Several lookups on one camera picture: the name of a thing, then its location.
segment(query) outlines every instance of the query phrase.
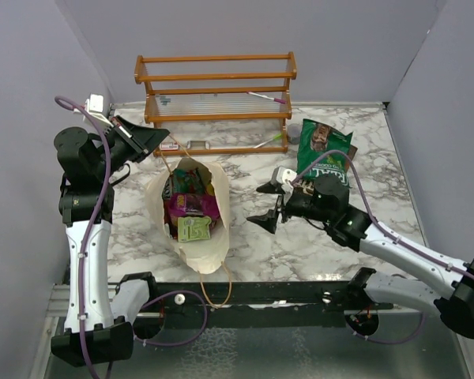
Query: yellow label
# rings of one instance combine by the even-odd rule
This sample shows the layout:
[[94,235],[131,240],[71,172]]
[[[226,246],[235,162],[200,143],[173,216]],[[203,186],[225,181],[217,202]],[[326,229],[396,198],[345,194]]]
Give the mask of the yellow label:
[[184,195],[177,196],[177,208],[184,207]]

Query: green snack bag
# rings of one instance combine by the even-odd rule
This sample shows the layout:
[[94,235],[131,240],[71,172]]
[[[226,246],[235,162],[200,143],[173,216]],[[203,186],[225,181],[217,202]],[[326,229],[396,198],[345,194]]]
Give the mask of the green snack bag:
[[[353,133],[345,136],[329,125],[305,118],[300,134],[299,152],[297,153],[297,172],[300,173],[305,170],[321,154],[329,150],[341,150],[348,154],[352,147],[352,137]],[[347,186],[346,170],[346,159],[341,154],[330,154],[316,163],[303,178],[315,180],[323,174],[334,174]]]
[[177,240],[179,242],[199,241],[211,239],[209,225],[212,220],[209,216],[204,217],[179,217],[177,219]]

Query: chip bag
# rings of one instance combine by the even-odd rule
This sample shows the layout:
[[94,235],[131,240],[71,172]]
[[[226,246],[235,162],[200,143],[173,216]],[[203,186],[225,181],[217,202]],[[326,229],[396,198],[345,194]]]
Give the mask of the chip bag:
[[[353,133],[344,135],[332,126],[322,122],[304,119],[300,134],[299,152],[297,153],[297,172],[302,172],[321,154],[329,150],[341,150],[346,154],[350,151],[354,156],[356,149],[351,145]],[[330,154],[304,175],[304,179],[315,180],[323,174],[334,174],[347,186],[347,162],[341,154]]]

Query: snack package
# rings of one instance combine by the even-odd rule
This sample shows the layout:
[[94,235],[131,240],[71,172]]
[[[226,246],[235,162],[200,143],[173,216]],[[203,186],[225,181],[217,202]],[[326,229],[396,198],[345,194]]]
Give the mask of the snack package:
[[178,226],[179,217],[208,216],[214,222],[220,218],[214,196],[193,193],[175,193],[168,203],[168,212],[175,227]]
[[179,242],[200,241],[202,239],[211,239],[209,225],[212,220],[209,216],[205,217],[179,217],[178,231]]
[[205,193],[204,183],[197,168],[194,170],[176,168],[172,172],[165,182],[162,198],[170,200],[174,193],[196,193],[199,195]]
[[[352,136],[353,133],[345,136],[332,126],[305,118],[297,153],[297,172],[305,170],[321,154],[329,150],[341,150],[352,159],[356,153],[356,148],[351,145]],[[318,162],[303,178],[315,180],[323,174],[334,174],[347,186],[347,166],[348,163],[342,155],[331,154]]]

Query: gray wall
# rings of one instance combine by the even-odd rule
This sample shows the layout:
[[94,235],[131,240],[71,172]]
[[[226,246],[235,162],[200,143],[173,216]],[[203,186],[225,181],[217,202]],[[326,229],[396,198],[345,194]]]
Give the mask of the gray wall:
[[288,51],[293,100],[388,101],[444,1],[56,0],[118,102],[145,100],[138,54]]
[[25,378],[54,281],[68,261],[53,138],[58,107],[108,93],[52,0],[0,2],[0,378]]
[[474,257],[474,0],[449,0],[389,107],[431,247]]

